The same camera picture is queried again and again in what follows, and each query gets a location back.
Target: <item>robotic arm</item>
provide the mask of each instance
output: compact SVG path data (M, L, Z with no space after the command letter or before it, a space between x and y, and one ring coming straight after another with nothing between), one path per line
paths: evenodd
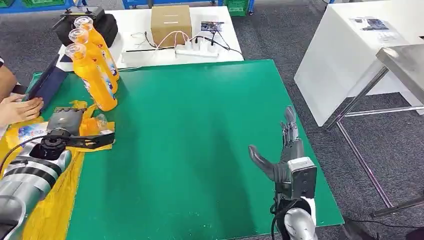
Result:
M28 216L71 162L66 146L95 149L112 144L115 133L79 136L85 109L56 108L40 143L30 139L0 180L0 240L19 240ZM3 163L14 149L3 159Z
M283 149L278 163L269 162L255 146L248 147L252 161L275 183L271 236L274 239L276 223L283 240L318 240L305 200L315 197L317 166L305 156L293 109L287 107L284 116L287 123L281 123Z

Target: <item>white desk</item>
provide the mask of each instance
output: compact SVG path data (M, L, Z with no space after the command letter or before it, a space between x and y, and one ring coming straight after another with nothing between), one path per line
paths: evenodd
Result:
M323 126L347 97L359 91L383 66L381 47L424 44L424 0L389 0L329 4L303 57L294 80L318 126ZM365 37L350 18L386 21L402 39L381 44ZM401 93L412 105L422 103L389 72L368 95Z
M131 10L112 10L106 11L108 14L113 14L116 18L118 25L118 34L116 36L113 45L109 48L113 58L116 61L116 65L119 69L131 68L131 67L142 67L142 66L158 66L158 65L175 65L175 64L193 64L193 63L209 63L209 62L229 62L229 61L243 61L243 56L232 50L225 50L223 48L217 48L219 55L216 58L213 57L198 57L198 56L187 56L187 55L175 55L175 51L160 50L156 51L145 51L145 52L133 52L128 56L125 53L123 57L123 49L125 46L130 45L134 42L134 38L131 34L147 32L149 40L152 42L152 34L150 30L151 22L151 9L131 9ZM200 32L201 21L216 21L224 22L222 26L222 37L228 43L230 48L241 52L239 41L237 40L236 32L234 31L233 22L231 21L230 14L226 6L207 6L207 7L190 7L191 25L192 25L192 36ZM200 35L210 35L209 32L202 33ZM215 36L214 40L222 45L226 45L224 41L219 37ZM152 47L145 42L140 49L151 49ZM65 52L65 46L61 46L59 54L62 58ZM72 71L71 63L58 62L56 65L58 68L70 72Z

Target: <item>green table mat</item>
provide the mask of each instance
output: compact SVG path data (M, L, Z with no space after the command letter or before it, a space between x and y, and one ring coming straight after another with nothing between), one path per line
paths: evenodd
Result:
M277 162L280 121L292 105L272 60L121 71L112 150L87 153L68 240L217 240L270 232L274 184L248 145ZM43 116L72 100L92 103L70 73ZM318 226L343 223L318 166Z

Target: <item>gray carpet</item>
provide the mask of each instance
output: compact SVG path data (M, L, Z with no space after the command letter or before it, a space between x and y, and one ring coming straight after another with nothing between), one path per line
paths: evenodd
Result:
M116 0L89 0L107 10L122 9ZM233 18L246 60L273 59L299 114L303 127L342 214L370 220L372 210L384 206L341 133L317 127L293 77L324 14L321 0L257 0L253 16ZM49 29L58 12L0 15L0 55L27 84L42 71L59 49ZM368 96L358 110L407 106L398 93ZM393 204L418 197L424 190L424 118L416 112L399 112L343 120L345 128L379 179ZM424 226L424 206L378 218L392 225ZM373 236L403 240L410 229L365 223ZM340 226L318 230L322 240L344 240ZM269 240L269 235L246 238Z

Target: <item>black bag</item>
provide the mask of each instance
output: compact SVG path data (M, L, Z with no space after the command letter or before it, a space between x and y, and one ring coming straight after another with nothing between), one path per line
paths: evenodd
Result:
M69 39L68 35L72 29L75 29L73 17L68 17L64 19L57 27L54 29L59 40L63 45L68 46L73 42ZM114 40L118 34L118 25L117 20L112 14L103 14L96 22L93 23L94 28L99 32L106 42L108 48L112 46Z

